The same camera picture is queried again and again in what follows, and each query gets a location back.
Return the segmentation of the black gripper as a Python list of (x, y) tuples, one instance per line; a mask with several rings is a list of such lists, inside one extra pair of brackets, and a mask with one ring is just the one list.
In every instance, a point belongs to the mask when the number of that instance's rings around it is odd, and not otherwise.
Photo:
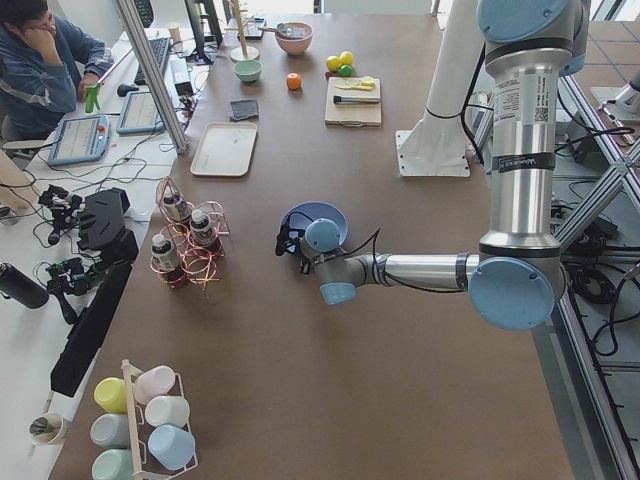
[(320, 252), (314, 249), (298, 249), (299, 272), (301, 274), (310, 274), (312, 270), (320, 263)]

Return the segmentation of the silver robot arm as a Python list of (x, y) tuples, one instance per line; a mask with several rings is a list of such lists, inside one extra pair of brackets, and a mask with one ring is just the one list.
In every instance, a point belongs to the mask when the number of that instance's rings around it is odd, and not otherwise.
[(449, 14), (423, 119), (397, 144), (427, 175), (461, 168), (453, 121), (461, 117), (475, 73), (495, 82), (488, 232), (477, 254), (347, 253), (335, 222), (311, 222), (298, 252), (327, 304), (351, 300), (359, 286), (402, 285), (467, 292), (478, 313), (503, 329), (545, 322), (564, 291), (561, 247), (550, 231), (560, 77), (585, 59), (586, 1), (457, 1)]

